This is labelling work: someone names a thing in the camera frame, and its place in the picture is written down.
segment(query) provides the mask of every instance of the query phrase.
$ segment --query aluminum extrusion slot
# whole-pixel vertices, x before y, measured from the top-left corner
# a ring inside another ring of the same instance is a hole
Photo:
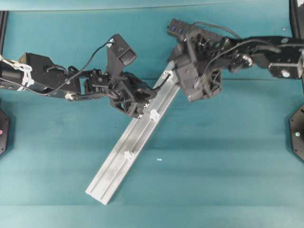
[[[165,82],[157,93],[157,96],[151,100],[150,105],[143,112],[143,117],[141,119],[131,120],[123,135],[86,189],[85,192],[87,194],[104,205],[107,205],[114,195],[155,127],[175,98],[179,86],[177,85],[177,76],[174,71],[172,71],[173,67],[173,62],[167,65],[163,74],[171,71],[173,72],[173,77],[170,77],[170,79]],[[160,76],[154,87],[159,86],[164,81],[162,76],[163,75]],[[155,118],[154,120],[150,118],[150,113],[153,109],[159,113],[159,118]]]

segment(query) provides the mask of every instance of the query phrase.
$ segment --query teal table surface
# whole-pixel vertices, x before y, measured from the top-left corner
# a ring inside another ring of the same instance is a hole
[[[201,6],[221,3],[259,2],[265,0],[3,0],[2,10],[113,10],[174,6]]]
[[[172,18],[224,25],[244,38],[291,36],[286,0],[181,2],[11,11],[3,55],[32,52],[81,67],[120,33],[137,53],[126,70],[153,85],[176,45],[166,34]],[[23,6],[12,3],[4,5]],[[105,66],[102,50],[90,68]],[[85,190],[130,118],[107,98],[78,103],[0,90],[11,117],[0,156],[0,228],[304,227],[304,162],[292,152],[288,126],[304,102],[301,81],[253,67],[224,71],[223,86],[195,103],[178,93],[107,206]]]

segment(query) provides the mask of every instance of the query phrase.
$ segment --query black mounting bracket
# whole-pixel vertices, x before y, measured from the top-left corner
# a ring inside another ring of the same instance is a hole
[[[304,161],[304,105],[289,119],[293,152]]]
[[[10,124],[10,118],[2,109],[0,109],[0,155],[6,151],[9,130],[10,130],[9,124]]]

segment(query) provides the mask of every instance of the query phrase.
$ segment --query black cable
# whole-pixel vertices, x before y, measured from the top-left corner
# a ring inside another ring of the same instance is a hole
[[[214,24],[209,24],[209,23],[197,21],[197,22],[194,22],[194,23],[191,25],[191,27],[194,26],[194,25],[196,25],[196,24],[198,24],[198,25],[204,25],[204,26],[209,26],[209,27],[213,27],[213,28],[217,28],[217,29],[220,28],[220,29],[223,29],[223,30],[229,32],[229,33],[230,33],[231,35],[233,35],[235,38],[237,38],[237,39],[242,39],[242,38],[241,38],[239,35],[237,35],[234,31],[232,31],[231,29],[229,29],[229,28],[227,28],[227,27],[224,27],[224,26],[214,25]]]
[[[215,61],[216,59],[218,59],[218,58],[221,57],[222,55],[224,55],[224,54],[226,54],[226,53],[228,53],[228,52],[230,52],[230,51],[232,51],[232,50],[238,48],[239,46],[242,46],[242,45],[247,44],[247,43],[252,43],[252,42],[264,43],[264,44],[268,44],[268,45],[273,46],[270,42],[264,41],[264,40],[262,40],[262,39],[248,39],[248,40],[245,40],[245,41],[243,41],[243,42],[237,43],[237,44],[236,44],[235,46],[233,46],[232,48],[229,48],[228,50],[226,50],[226,51],[224,51],[224,52],[218,54],[218,55],[215,56],[214,58],[212,58],[212,59],[208,62],[208,64],[206,65],[206,68],[205,68],[203,74],[202,74],[198,79],[200,79],[200,78],[206,73],[208,67],[210,66],[210,64],[211,64],[213,61]],[[194,88],[196,88],[197,85],[198,85],[198,82],[199,82],[198,79],[197,79],[196,82],[194,83]]]
[[[66,69],[64,66],[62,66],[62,65],[57,65],[57,64],[54,64],[54,65],[52,65],[52,66],[46,68],[45,71],[48,72],[49,70],[54,69],[54,68],[62,69],[62,70],[65,72],[65,75],[66,75],[66,76],[68,75],[67,69]]]
[[[102,49],[105,45],[107,45],[107,44],[113,44],[113,42],[106,42],[106,43],[104,43],[102,46],[100,46],[99,48],[97,48],[97,49],[93,52],[93,54],[91,55],[91,57],[90,57],[90,59],[88,60],[88,62],[84,65],[84,67],[83,67],[81,70],[79,70],[76,74],[74,74],[73,76],[71,76],[68,80],[72,80],[72,79],[76,78],[77,76],[79,76],[79,75],[83,72],[83,70],[92,62],[92,59],[93,59],[93,57],[95,56],[95,54],[96,54],[100,49]],[[53,89],[52,91],[47,92],[47,93],[41,93],[41,92],[37,92],[37,91],[35,91],[35,90],[32,90],[32,89],[30,89],[30,88],[27,88],[27,87],[25,87],[24,85],[22,85],[22,84],[20,84],[20,83],[12,82],[12,81],[7,80],[7,79],[4,79],[4,78],[2,78],[2,77],[0,77],[0,80],[5,81],[5,82],[9,82],[9,83],[12,83],[12,84],[15,84],[15,85],[18,85],[18,86],[21,86],[21,87],[24,87],[26,90],[28,90],[28,91],[30,91],[30,92],[32,92],[32,93],[41,95],[41,96],[48,96],[48,95],[50,95],[50,94],[52,94],[52,93],[58,91],[61,87],[63,87],[63,86],[67,83],[67,81],[65,81],[65,82],[63,82],[61,85],[59,85],[58,87],[56,87],[55,89]]]
[[[69,74],[71,74],[71,73],[75,74],[75,73],[77,73],[79,71],[74,66],[69,66],[67,70],[68,70]],[[83,70],[81,75],[84,75],[84,74],[87,74],[87,73],[91,73],[93,70],[95,70],[95,69],[92,69],[92,70]]]
[[[158,87],[156,87],[152,90],[155,92],[158,92],[163,87],[163,85],[166,83],[166,81],[168,81],[169,77],[171,77],[171,74],[168,74],[167,77],[165,78],[165,80]]]

